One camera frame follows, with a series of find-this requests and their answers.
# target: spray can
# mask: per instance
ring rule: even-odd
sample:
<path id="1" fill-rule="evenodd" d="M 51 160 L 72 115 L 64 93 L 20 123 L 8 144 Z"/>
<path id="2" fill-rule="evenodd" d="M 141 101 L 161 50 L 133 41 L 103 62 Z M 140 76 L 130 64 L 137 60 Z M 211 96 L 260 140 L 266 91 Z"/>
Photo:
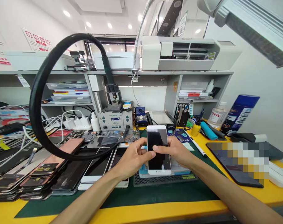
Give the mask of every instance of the spray can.
<path id="1" fill-rule="evenodd" d="M 220 131 L 227 136 L 235 134 L 247 119 L 259 99 L 259 96 L 239 95 L 226 116 Z"/>

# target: white smartphone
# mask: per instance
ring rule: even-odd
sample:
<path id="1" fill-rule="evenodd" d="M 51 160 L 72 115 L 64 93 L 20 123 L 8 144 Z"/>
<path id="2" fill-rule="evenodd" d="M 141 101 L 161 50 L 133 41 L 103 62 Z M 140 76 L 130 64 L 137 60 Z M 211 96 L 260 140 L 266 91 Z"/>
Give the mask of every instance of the white smartphone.
<path id="1" fill-rule="evenodd" d="M 123 147 L 116 148 L 112 161 L 110 163 L 109 170 L 112 169 L 119 162 L 119 160 L 121 159 L 121 157 L 123 156 L 126 150 L 127 150 L 127 147 L 126 148 L 123 148 Z M 118 183 L 116 188 L 127 188 L 128 185 L 129 185 L 129 178 Z"/>
<path id="2" fill-rule="evenodd" d="M 94 183 L 99 180 L 108 170 L 112 152 L 108 153 L 104 157 L 93 159 L 85 174 L 81 178 L 81 183 Z"/>
<path id="3" fill-rule="evenodd" d="M 153 150 L 153 146 L 167 146 L 167 132 L 165 125 L 147 126 L 148 151 Z M 148 174 L 150 175 L 171 175 L 170 157 L 168 154 L 157 153 L 154 158 L 148 161 Z"/>

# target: glass screen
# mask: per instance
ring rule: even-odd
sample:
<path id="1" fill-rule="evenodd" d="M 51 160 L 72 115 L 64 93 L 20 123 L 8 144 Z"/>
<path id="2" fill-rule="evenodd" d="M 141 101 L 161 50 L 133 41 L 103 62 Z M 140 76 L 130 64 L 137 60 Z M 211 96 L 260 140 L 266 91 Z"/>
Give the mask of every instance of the glass screen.
<path id="1" fill-rule="evenodd" d="M 153 150 L 154 145 L 168 146 L 166 129 L 148 130 L 148 151 Z M 157 153 L 154 158 L 149 161 L 149 170 L 170 170 L 170 160 L 168 154 Z"/>
<path id="2" fill-rule="evenodd" d="M 93 159 L 89 168 L 87 169 L 85 176 L 102 176 L 106 171 L 107 164 L 109 162 L 111 153 L 108 153 L 104 157 Z"/>

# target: phone frame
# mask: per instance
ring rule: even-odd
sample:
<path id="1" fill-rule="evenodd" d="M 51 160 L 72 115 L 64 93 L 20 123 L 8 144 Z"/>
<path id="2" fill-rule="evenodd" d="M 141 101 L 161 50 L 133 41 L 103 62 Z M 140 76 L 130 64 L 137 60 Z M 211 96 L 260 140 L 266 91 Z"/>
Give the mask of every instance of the phone frame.
<path id="1" fill-rule="evenodd" d="M 117 147 L 117 148 L 115 149 L 115 151 L 114 151 L 114 154 L 113 154 L 113 157 L 112 157 L 112 159 L 111 159 L 111 162 L 110 162 L 110 165 L 109 165 L 109 169 L 108 169 L 108 170 L 111 169 L 111 166 L 112 166 L 114 157 L 116 156 L 116 152 L 117 152 L 117 149 L 118 149 L 118 148 L 119 148 L 119 147 Z M 128 178 L 128 180 L 126 180 L 126 181 L 122 180 L 121 182 L 119 182 L 119 183 L 117 184 L 116 188 L 127 188 L 128 186 L 129 186 L 129 178 Z"/>
<path id="2" fill-rule="evenodd" d="M 105 170 L 104 170 L 104 172 L 103 172 L 103 175 L 106 173 L 107 168 L 108 168 L 108 166 L 109 166 L 109 164 L 110 164 L 109 162 L 110 162 L 112 153 L 113 153 L 113 151 L 110 153 L 110 156 L 109 156 L 107 165 L 106 165 L 106 167 L 105 167 Z M 96 182 L 97 180 L 99 180 L 99 179 L 103 176 L 103 175 L 85 176 L 85 174 L 86 174 L 86 172 L 88 171 L 88 169 L 89 169 L 90 165 L 92 164 L 92 162 L 93 162 L 93 160 L 92 160 L 91 163 L 89 164 L 87 170 L 84 172 L 84 174 L 83 174 L 83 176 L 82 176 L 82 178 L 81 178 L 81 180 L 80 180 L 81 183 L 84 183 L 84 184 L 94 183 L 94 182 Z"/>
<path id="3" fill-rule="evenodd" d="M 165 130 L 166 132 L 166 138 L 167 138 L 167 142 L 168 142 L 168 137 L 167 137 L 167 130 L 166 130 L 166 126 L 165 125 L 149 125 L 147 126 L 147 145 L 149 145 L 148 143 L 148 131 L 150 130 Z M 150 175 L 171 175 L 172 174 L 172 170 L 150 170 L 149 169 L 149 162 L 148 162 L 148 174 Z"/>

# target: phone screen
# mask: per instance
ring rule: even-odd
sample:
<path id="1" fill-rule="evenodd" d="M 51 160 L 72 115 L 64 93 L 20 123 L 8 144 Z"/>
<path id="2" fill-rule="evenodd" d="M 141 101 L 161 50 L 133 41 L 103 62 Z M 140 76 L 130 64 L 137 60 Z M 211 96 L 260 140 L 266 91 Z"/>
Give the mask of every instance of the phone screen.
<path id="1" fill-rule="evenodd" d="M 113 158 L 113 161 L 111 162 L 111 167 L 110 169 L 112 169 L 121 159 L 121 157 L 123 156 L 123 154 L 125 153 L 127 148 L 117 148 L 116 149 L 116 154 Z"/>
<path id="2" fill-rule="evenodd" d="M 168 146 L 166 129 L 151 129 L 147 131 L 148 151 L 153 151 L 153 146 Z M 171 170 L 168 154 L 157 153 L 149 161 L 149 170 Z"/>
<path id="3" fill-rule="evenodd" d="M 106 154 L 104 157 L 93 159 L 91 164 L 89 165 L 89 168 L 84 174 L 84 176 L 102 176 L 104 175 L 111 153 Z"/>

